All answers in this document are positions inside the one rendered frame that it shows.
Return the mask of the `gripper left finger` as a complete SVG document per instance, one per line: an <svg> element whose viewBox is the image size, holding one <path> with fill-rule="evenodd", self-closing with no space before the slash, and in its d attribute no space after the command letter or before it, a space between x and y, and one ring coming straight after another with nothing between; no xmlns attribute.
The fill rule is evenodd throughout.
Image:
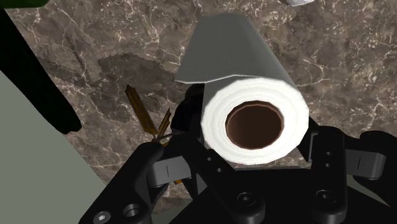
<svg viewBox="0 0 397 224"><path fill-rule="evenodd" d="M171 123L168 145L138 146L78 224L152 224L155 204L177 179L193 200L169 224L261 224L262 196L242 173L204 146L203 96L203 84L186 91Z"/></svg>

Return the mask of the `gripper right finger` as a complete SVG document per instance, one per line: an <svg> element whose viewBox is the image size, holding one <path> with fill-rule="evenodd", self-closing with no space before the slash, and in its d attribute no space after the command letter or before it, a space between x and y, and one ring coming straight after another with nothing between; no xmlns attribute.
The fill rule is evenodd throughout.
<svg viewBox="0 0 397 224"><path fill-rule="evenodd" d="M299 145L311 163L308 200L315 224L387 224L397 222L397 137L366 131L358 138L309 120Z"/></svg>

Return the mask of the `white paper towel roll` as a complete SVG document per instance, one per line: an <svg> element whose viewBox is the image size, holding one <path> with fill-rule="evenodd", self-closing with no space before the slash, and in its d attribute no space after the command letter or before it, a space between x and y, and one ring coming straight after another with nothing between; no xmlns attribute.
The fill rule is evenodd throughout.
<svg viewBox="0 0 397 224"><path fill-rule="evenodd" d="M296 148L309 127L309 109L252 22L234 13L203 16L175 75L181 83L204 84L201 128L205 142L224 159L267 164ZM226 134L226 118L250 101L275 106L282 118L279 136L245 149Z"/></svg>

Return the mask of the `brown dry plant stems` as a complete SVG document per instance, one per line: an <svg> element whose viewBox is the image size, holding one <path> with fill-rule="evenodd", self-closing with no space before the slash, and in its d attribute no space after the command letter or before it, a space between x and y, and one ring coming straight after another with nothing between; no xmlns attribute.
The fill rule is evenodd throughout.
<svg viewBox="0 0 397 224"><path fill-rule="evenodd" d="M144 132L152 135L151 142L160 143L163 147L168 146L169 141L165 143L161 143L161 140L171 137L175 134L175 132L171 132L170 134L165 134L168 126L170 125L170 117L171 111L167 110L166 114L163 117L162 122L160 123L159 128L155 127L152 118L150 117L147 109L144 107L144 104L137 93L136 89L130 85L126 86L125 93L131 103L133 110L136 114L137 119L143 129ZM147 181L150 187L160 187L164 186L164 184L169 183L170 180L164 180L160 177L160 169L164 167L167 177L169 177L169 169L167 165L153 165L150 167L149 172L147 174Z"/></svg>

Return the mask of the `black long rounded object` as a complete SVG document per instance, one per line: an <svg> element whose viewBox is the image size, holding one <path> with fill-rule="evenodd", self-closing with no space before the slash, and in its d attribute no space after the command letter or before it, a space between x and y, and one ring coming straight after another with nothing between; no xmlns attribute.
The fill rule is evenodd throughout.
<svg viewBox="0 0 397 224"><path fill-rule="evenodd" d="M75 110L4 9L0 9L0 71L57 131L68 134L82 128Z"/></svg>

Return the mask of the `pale grey object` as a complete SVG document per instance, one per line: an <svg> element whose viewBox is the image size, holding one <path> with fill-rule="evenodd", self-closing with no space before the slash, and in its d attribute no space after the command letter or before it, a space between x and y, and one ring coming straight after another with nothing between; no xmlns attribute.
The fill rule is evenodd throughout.
<svg viewBox="0 0 397 224"><path fill-rule="evenodd" d="M302 6L305 4L312 3L314 1L315 0L286 0L286 2L292 7Z"/></svg>

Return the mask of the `green object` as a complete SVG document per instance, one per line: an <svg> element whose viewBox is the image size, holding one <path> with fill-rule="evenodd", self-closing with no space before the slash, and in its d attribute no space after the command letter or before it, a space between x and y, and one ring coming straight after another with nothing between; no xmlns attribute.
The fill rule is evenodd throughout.
<svg viewBox="0 0 397 224"><path fill-rule="evenodd" d="M0 0L0 9L40 8L49 0Z"/></svg>

